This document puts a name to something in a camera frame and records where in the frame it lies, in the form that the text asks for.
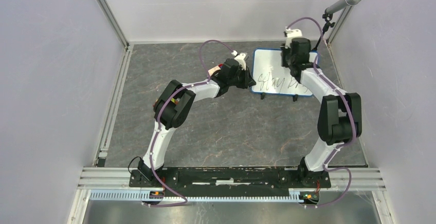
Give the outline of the blue framed whiteboard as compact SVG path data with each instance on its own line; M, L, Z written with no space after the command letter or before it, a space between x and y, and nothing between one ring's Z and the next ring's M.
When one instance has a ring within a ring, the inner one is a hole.
M251 87L254 93L312 96L312 92L299 84L290 75L290 69L282 66L280 49L258 48L253 53L252 77L256 85Z

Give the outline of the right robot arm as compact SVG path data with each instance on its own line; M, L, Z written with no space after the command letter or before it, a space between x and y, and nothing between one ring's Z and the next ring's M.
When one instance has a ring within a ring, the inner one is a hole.
M297 181L312 186L328 172L333 157L362 132L361 97L334 84L317 64L318 54L311 51L309 39L292 38L280 46L281 65L320 102L317 121L318 140L298 166Z

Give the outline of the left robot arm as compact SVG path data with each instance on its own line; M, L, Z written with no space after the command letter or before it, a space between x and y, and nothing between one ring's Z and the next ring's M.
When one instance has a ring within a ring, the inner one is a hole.
M211 70L210 79L202 82L172 80L168 84L153 106L155 124L152 139L138 164L144 183L153 187L161 182L159 170L164 165L168 145L176 129L185 122L194 102L220 97L232 86L247 89L256 85L246 59L246 53L227 59L222 66Z

